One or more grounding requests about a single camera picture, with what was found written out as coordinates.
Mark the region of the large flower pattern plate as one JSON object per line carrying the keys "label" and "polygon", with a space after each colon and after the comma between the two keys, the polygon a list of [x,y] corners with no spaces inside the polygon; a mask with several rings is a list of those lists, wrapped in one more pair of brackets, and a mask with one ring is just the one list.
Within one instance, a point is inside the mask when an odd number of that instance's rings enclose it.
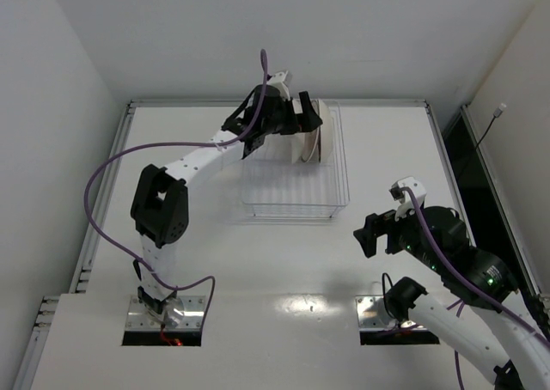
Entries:
{"label": "large flower pattern plate", "polygon": [[322,120],[322,125],[319,128],[319,157],[320,163],[328,160],[333,152],[334,146],[334,127],[333,115],[325,101],[318,100],[319,116]]}

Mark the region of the sunburst pattern plate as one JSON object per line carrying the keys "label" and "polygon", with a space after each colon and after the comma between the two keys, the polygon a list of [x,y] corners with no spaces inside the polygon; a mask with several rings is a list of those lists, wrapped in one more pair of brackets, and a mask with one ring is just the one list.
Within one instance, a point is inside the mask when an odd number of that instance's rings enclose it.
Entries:
{"label": "sunburst pattern plate", "polygon": [[319,136],[321,132],[319,130],[308,132],[304,135],[302,153],[300,159],[302,162],[310,162],[314,157],[316,150],[318,150]]}

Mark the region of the small flower pattern plate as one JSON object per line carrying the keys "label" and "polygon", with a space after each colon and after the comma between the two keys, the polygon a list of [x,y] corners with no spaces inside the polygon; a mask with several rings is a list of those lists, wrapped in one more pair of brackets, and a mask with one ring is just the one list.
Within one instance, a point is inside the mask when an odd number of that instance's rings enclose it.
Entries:
{"label": "small flower pattern plate", "polygon": [[292,163],[297,163],[299,161],[303,151],[303,109],[305,106],[305,98],[306,92],[301,91],[297,99],[290,99],[284,103],[284,129],[281,135],[290,137],[290,161]]}

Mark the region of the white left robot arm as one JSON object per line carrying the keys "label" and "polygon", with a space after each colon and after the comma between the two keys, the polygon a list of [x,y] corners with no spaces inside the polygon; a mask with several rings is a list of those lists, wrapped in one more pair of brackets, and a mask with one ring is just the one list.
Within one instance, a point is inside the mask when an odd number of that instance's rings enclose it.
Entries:
{"label": "white left robot arm", "polygon": [[271,135],[296,139],[290,146],[292,161],[321,163],[332,151],[332,114],[324,101],[311,99],[307,92],[292,99],[276,87],[257,86],[207,147],[161,168],[150,164],[142,170],[131,218],[145,269],[137,296],[151,313],[164,316],[175,306],[176,289],[168,286],[168,278],[177,243],[188,227],[190,191],[253,154]]}

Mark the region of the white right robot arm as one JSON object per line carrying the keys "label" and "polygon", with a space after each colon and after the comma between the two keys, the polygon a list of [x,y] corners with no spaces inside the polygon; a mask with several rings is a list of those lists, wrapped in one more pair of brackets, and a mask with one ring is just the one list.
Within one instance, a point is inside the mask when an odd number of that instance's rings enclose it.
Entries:
{"label": "white right robot arm", "polygon": [[452,209],[419,206],[370,214],[353,235],[367,258],[376,254],[378,239],[386,236],[388,254],[407,252],[434,271],[492,336],[476,332],[410,277],[382,292],[385,324],[411,321],[427,328],[497,389],[549,387],[548,339],[504,305],[519,288],[513,272],[500,257],[470,243],[465,223]]}

